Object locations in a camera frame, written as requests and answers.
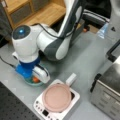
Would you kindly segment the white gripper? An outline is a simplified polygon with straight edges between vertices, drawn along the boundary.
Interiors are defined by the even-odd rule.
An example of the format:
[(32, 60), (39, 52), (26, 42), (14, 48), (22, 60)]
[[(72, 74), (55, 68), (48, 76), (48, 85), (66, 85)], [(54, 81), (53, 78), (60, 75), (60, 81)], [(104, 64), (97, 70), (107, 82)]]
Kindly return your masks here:
[[(18, 60), (18, 62), (24, 62), (24, 63), (33, 62), (37, 58), (40, 59), (40, 57), (37, 53), (31, 54), (31, 55), (20, 56), (16, 52), (13, 52), (12, 56), (14, 58), (16, 58)], [(33, 68), (32, 76), (38, 78), (42, 82), (42, 84), (46, 84), (50, 80), (50, 74), (49, 74), (48, 70), (45, 67), (41, 66), (40, 63), (37, 64)]]

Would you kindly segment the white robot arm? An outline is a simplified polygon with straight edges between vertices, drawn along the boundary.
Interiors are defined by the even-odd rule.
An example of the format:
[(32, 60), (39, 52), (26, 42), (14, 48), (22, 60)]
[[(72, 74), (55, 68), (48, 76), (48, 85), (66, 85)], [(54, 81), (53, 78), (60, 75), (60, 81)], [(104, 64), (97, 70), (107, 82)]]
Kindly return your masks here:
[(21, 25), (12, 32), (15, 49), (13, 55), (19, 61), (15, 70), (31, 86), (38, 86), (50, 80), (48, 70), (40, 65), (39, 52), (51, 61), (63, 59), (81, 20), (85, 7), (84, 0), (64, 0), (64, 2), (66, 14), (58, 32), (47, 24), (40, 23)]

